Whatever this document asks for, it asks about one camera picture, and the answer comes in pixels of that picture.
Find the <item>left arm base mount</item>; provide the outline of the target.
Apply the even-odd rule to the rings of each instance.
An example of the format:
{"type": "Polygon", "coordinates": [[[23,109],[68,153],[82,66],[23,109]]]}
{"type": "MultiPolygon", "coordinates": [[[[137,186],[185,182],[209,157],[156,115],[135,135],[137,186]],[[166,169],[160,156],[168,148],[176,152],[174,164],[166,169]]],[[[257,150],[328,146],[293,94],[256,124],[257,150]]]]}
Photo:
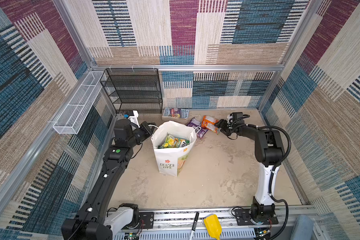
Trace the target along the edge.
{"type": "Polygon", "coordinates": [[[139,212],[137,215],[133,216],[133,221],[130,227],[133,230],[146,230],[153,229],[155,220],[154,212],[139,212]]]}

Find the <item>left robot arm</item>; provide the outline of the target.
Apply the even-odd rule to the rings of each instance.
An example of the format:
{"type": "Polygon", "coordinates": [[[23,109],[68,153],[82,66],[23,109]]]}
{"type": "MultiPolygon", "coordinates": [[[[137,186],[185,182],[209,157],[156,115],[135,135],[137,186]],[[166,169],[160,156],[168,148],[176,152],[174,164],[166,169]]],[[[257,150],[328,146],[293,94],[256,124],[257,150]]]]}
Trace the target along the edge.
{"type": "Polygon", "coordinates": [[[140,125],[129,119],[116,121],[115,144],[104,154],[99,177],[83,206],[73,219],[66,219],[61,231],[65,240],[111,240],[125,227],[136,228],[141,223],[136,204],[121,204],[108,216],[108,206],[118,181],[134,158],[133,148],[153,135],[147,122],[140,125]]]}

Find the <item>white paper bag with illustration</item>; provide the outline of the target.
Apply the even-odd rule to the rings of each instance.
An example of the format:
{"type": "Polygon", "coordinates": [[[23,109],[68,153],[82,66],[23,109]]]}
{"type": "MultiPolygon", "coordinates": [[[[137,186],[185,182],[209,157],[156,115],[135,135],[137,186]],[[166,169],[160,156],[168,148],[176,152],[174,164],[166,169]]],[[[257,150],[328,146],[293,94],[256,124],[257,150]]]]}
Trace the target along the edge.
{"type": "Polygon", "coordinates": [[[176,177],[197,141],[197,132],[192,127],[169,121],[156,127],[151,141],[159,172],[164,175],[176,177]],[[168,134],[189,140],[190,144],[183,148],[159,149],[158,147],[164,143],[168,134]]]}

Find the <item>orange snack packet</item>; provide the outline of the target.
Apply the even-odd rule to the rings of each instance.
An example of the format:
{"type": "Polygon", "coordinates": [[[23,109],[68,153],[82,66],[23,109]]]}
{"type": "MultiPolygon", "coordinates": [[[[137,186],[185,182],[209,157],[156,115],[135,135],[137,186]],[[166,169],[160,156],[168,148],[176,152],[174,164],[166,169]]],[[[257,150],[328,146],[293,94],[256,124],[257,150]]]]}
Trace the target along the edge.
{"type": "Polygon", "coordinates": [[[220,130],[219,130],[218,127],[215,126],[215,124],[218,123],[218,122],[219,122],[218,119],[213,118],[213,117],[208,116],[208,115],[205,115],[203,117],[201,127],[203,129],[206,129],[206,130],[212,131],[212,132],[214,132],[216,134],[219,134],[220,130]]]}

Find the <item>green Fox's Spring Tea bag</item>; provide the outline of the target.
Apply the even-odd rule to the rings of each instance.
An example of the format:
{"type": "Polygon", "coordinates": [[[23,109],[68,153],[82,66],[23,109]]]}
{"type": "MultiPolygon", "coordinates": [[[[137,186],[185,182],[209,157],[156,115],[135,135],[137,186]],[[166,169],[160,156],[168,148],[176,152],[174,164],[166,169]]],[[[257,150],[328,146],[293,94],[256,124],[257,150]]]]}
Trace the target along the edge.
{"type": "Polygon", "coordinates": [[[159,149],[169,149],[169,148],[183,148],[190,144],[189,140],[177,138],[171,134],[168,134],[164,143],[160,145],[159,149]]]}

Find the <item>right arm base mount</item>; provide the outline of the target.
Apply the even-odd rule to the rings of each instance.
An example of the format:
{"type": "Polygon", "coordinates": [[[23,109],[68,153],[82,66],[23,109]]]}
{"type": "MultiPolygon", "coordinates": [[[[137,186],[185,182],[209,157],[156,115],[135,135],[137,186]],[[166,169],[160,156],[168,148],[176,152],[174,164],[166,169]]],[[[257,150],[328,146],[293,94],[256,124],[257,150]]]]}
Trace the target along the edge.
{"type": "Polygon", "coordinates": [[[277,225],[279,220],[277,215],[272,213],[252,214],[250,208],[233,208],[231,214],[237,221],[238,226],[257,226],[257,225],[277,225]]]}

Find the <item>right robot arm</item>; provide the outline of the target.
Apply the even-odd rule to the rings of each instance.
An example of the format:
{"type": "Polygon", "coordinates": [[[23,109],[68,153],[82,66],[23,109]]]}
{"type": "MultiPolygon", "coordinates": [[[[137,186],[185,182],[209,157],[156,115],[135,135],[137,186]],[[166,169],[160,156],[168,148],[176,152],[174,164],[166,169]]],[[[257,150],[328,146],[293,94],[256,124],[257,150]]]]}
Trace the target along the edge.
{"type": "Polygon", "coordinates": [[[255,143],[255,158],[260,164],[260,171],[258,189],[249,216],[253,224],[259,225],[272,218],[275,215],[275,203],[282,202],[274,197],[274,189],[281,163],[291,151],[291,140],[280,127],[247,124],[245,119],[249,117],[241,112],[231,113],[227,120],[221,119],[215,123],[215,127],[228,138],[236,134],[255,143]]]}

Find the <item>purple snack packet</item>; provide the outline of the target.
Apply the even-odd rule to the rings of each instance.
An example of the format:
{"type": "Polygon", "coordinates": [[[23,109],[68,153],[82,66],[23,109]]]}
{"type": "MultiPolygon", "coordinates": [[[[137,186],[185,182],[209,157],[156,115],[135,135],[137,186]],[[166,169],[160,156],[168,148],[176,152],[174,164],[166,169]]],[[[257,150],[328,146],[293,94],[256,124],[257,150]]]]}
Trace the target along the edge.
{"type": "Polygon", "coordinates": [[[197,132],[197,137],[199,139],[202,139],[204,137],[204,135],[208,132],[208,129],[206,128],[203,128],[202,127],[202,122],[201,121],[198,121],[196,118],[192,118],[188,124],[187,124],[188,127],[192,127],[196,130],[197,132]]]}

